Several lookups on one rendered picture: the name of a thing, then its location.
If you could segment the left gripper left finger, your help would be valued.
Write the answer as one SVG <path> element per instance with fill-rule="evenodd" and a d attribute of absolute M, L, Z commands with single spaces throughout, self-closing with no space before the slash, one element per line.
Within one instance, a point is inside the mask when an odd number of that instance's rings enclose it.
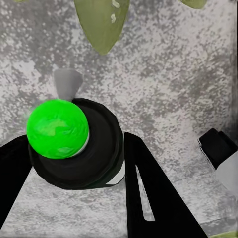
<path fill-rule="evenodd" d="M 0 230 L 33 165 L 23 135 L 0 147 Z"/>

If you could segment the insectifuge atomizer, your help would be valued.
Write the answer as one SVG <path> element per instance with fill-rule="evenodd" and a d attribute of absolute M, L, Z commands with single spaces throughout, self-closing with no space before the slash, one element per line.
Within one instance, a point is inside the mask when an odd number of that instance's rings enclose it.
<path fill-rule="evenodd" d="M 98 102 L 74 98 L 83 74 L 60 68 L 52 74 L 59 99 L 39 105 L 26 134 L 38 175 L 63 190 L 111 187 L 125 176 L 124 136 L 117 117 Z"/>

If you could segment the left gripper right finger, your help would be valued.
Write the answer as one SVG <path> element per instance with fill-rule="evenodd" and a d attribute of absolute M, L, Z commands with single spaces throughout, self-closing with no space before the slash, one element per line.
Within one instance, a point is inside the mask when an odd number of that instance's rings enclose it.
<path fill-rule="evenodd" d="M 209 238 L 143 140 L 124 134 L 128 238 Z M 155 221 L 143 215 L 136 165 Z"/>

